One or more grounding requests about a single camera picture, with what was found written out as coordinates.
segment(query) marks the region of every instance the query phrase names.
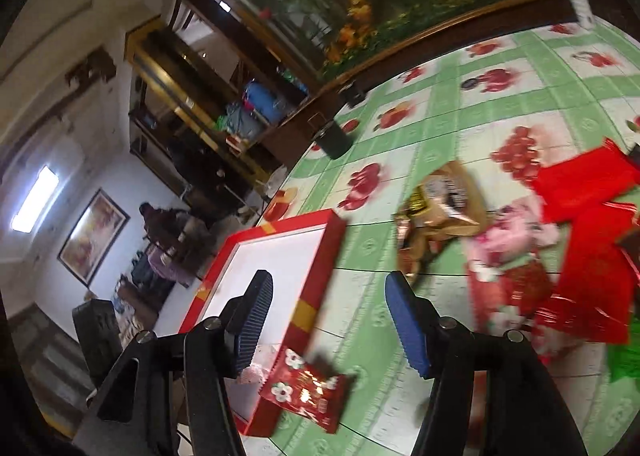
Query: purple clothing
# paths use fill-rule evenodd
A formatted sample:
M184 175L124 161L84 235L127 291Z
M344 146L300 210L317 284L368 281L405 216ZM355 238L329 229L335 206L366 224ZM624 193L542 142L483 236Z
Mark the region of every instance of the purple clothing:
M187 288L191 286L194 279L193 274L188 273L188 271L185 271L180 265L174 262L165 265L162 262L161 256L162 250L152 245L148 255L146 255L151 269L158 274L158 276L164 277L164 279L175 281Z

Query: ceiling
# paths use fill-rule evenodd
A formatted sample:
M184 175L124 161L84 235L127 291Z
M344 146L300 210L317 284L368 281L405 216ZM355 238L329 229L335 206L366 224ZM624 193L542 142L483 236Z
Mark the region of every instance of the ceiling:
M38 96L97 46L109 43L121 65L125 32L166 1L27 0L0 46L0 144L37 118Z

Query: metal bolt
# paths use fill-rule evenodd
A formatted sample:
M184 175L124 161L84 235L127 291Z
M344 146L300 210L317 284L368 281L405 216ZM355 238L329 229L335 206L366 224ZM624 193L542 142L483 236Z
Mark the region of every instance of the metal bolt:
M438 321L440 326L445 330L451 330L458 325L458 321L456 321L453 317L441 317Z
M145 342L149 342L150 340L153 340L155 338L155 333L153 333L152 331L144 330L136 335L136 342L138 344L144 344Z
M507 332L507 338L511 342L522 342L522 340L524 339L524 335L522 334L522 332L519 332L518 330L509 330Z
M204 320L204 329L205 330L215 330L216 328L220 328L222 326L222 321L220 321L220 317L209 317Z

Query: red envelope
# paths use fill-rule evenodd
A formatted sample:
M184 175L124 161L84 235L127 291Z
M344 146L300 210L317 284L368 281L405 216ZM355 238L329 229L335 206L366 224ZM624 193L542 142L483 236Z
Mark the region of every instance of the red envelope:
M540 169L531 182L542 197L543 223L571 220L640 183L638 171L611 139L573 159Z
M540 324L576 337L626 343L635 276L616 240L636 224L636 206L602 203L574 221L553 294L536 312Z

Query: flower painting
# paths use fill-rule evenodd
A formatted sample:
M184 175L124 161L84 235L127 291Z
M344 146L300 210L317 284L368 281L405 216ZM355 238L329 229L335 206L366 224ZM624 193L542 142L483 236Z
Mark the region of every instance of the flower painting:
M58 260L89 286L129 216L98 189L65 240Z

